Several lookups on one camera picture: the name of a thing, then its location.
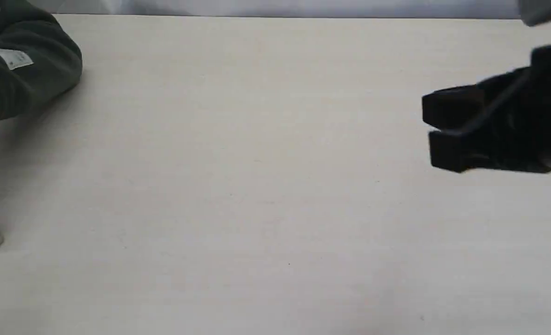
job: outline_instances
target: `white table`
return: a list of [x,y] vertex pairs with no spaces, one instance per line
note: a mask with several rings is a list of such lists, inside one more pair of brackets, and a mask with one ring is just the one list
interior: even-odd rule
[[59,19],[82,84],[0,124],[0,335],[551,334],[551,175],[433,169],[420,115],[551,26]]

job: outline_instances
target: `white wall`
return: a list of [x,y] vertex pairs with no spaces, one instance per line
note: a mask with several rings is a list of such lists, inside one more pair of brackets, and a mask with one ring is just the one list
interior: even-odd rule
[[513,18],[515,0],[32,0],[56,13]]

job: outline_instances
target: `person's arm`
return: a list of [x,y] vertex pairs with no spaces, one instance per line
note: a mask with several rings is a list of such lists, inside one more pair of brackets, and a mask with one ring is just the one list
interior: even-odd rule
[[41,108],[80,80],[79,47],[27,0],[0,0],[0,121]]

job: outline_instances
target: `white label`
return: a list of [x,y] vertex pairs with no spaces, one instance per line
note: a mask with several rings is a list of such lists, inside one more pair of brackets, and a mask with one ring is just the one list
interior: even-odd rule
[[5,60],[10,70],[33,64],[33,60],[28,54],[19,50],[0,49],[0,56]]

